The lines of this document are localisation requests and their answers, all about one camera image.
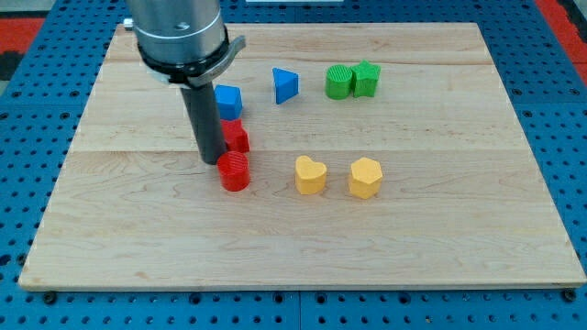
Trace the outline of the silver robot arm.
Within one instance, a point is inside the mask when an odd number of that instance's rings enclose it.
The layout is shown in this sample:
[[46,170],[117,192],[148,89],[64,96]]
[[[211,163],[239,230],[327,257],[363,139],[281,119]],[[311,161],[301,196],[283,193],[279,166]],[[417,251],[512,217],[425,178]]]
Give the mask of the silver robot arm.
[[181,88],[202,161],[227,152],[213,80],[225,72],[246,38],[231,38],[218,0],[127,0],[138,52],[148,68]]

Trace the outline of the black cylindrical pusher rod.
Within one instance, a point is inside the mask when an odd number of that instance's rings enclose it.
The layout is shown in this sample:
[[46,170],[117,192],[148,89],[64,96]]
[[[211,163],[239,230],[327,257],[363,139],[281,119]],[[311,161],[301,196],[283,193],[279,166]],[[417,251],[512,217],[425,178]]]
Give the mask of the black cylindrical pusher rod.
[[200,157],[204,163],[216,165],[219,158],[227,152],[227,145],[214,85],[209,82],[194,88],[184,88],[182,97]]

